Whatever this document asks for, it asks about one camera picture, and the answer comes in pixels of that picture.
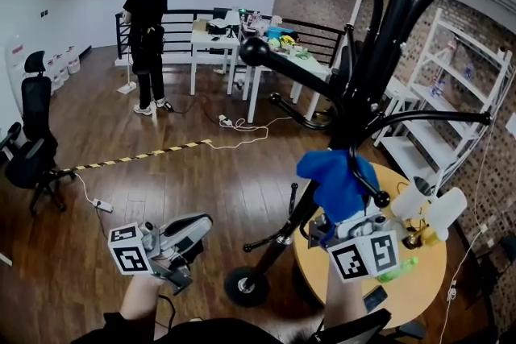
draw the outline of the black railing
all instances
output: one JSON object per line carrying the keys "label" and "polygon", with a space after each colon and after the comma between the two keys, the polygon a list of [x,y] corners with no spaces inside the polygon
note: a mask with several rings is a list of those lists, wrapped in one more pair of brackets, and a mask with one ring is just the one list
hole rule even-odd
{"label": "black railing", "polygon": [[[225,10],[221,9],[174,9],[167,10],[163,17],[162,24],[165,28],[165,46],[164,52],[192,52],[189,39],[170,39],[167,35],[186,35],[192,33],[192,29],[173,31],[168,30],[169,26],[172,25],[191,25],[197,20],[199,15],[208,16],[213,18],[225,13]],[[251,14],[252,11],[246,10],[242,12],[244,15]],[[192,19],[186,19],[181,21],[170,21],[166,20],[170,15],[191,15]],[[123,55],[128,53],[128,39],[129,39],[129,28],[130,25],[123,23],[123,14],[117,13],[115,16],[116,21],[116,45],[119,54],[119,59],[122,59]],[[271,16],[262,16],[262,19],[270,20]],[[295,30],[299,34],[299,43],[306,47],[306,49],[314,55],[314,57],[323,64],[332,66],[337,57],[340,41],[344,36],[344,30],[334,29],[333,27],[326,27],[315,23],[303,22],[295,19],[283,19],[283,25],[285,29]],[[167,48],[167,44],[184,44],[187,48]]]}

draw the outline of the caution tape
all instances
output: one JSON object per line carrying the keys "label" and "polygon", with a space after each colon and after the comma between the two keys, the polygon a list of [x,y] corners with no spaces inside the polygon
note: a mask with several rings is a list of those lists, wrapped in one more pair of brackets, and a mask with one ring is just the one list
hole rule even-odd
{"label": "caution tape", "polygon": [[158,156],[158,155],[166,154],[167,152],[180,151],[181,149],[186,149],[187,147],[198,147],[199,145],[202,145],[204,143],[211,143],[211,140],[204,139],[202,141],[190,142],[190,143],[186,143],[184,145],[179,145],[177,147],[167,147],[165,149],[159,149],[157,151],[147,152],[146,154],[140,154],[137,156],[120,158],[118,160],[107,160],[106,162],[99,162],[97,164],[81,165],[81,166],[74,167],[74,168],[63,169],[62,172],[82,171],[83,169],[101,168],[101,167],[105,167],[107,165],[122,164],[124,162],[131,162],[132,160],[143,160],[145,158],[148,158],[149,156]]}

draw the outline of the round wooden table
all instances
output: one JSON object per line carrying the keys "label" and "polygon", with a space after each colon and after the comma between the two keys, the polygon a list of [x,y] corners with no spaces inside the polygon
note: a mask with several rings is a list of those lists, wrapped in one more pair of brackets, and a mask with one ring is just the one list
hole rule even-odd
{"label": "round wooden table", "polygon": [[[398,185],[409,181],[395,171],[381,165],[372,164],[377,173],[381,189],[387,191],[391,200],[397,197]],[[314,216],[323,212],[319,209]],[[389,216],[390,206],[385,211]],[[301,272],[311,291],[323,304],[326,300],[329,258],[322,248],[308,249],[307,241],[299,229],[294,233],[294,251]],[[414,320],[419,316],[437,296],[444,279],[446,270],[446,244],[440,242],[432,247],[423,247],[408,250],[399,242],[400,260],[418,257],[419,262],[409,274],[380,284],[371,278],[362,281],[362,293],[365,296],[377,285],[382,285],[388,298],[375,309],[388,309],[392,318],[386,328],[396,327]]]}

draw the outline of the blue cloth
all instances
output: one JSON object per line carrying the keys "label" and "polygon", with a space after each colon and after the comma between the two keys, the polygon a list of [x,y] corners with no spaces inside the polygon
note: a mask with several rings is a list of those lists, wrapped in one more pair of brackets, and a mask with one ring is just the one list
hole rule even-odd
{"label": "blue cloth", "polygon": [[[320,205],[335,224],[364,210],[362,195],[364,186],[349,168],[347,151],[310,151],[298,163],[298,175],[319,183],[314,202]],[[362,156],[357,156],[360,172],[375,188],[380,189],[377,174],[372,165]]]}

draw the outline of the person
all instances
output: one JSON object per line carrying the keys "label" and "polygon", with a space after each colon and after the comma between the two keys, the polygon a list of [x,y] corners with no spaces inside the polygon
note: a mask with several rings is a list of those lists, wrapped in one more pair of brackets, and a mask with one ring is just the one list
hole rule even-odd
{"label": "person", "polygon": [[[156,106],[162,108],[167,104],[164,99],[161,59],[161,19],[167,11],[167,0],[127,0],[123,9],[125,24],[131,24],[128,43],[133,59],[132,69],[139,83],[139,105],[135,105],[134,110],[137,114],[151,115],[151,81]],[[161,36],[149,38],[149,33],[161,33]]]}
{"label": "person", "polygon": [[[170,331],[155,323],[158,291],[164,281],[155,276],[133,276],[119,313],[105,314],[106,325],[77,339],[73,344],[131,342],[177,344],[183,342],[224,342],[225,344],[281,344],[261,328],[233,318],[186,322]],[[325,329],[366,315],[360,282],[343,284],[330,265]]]}

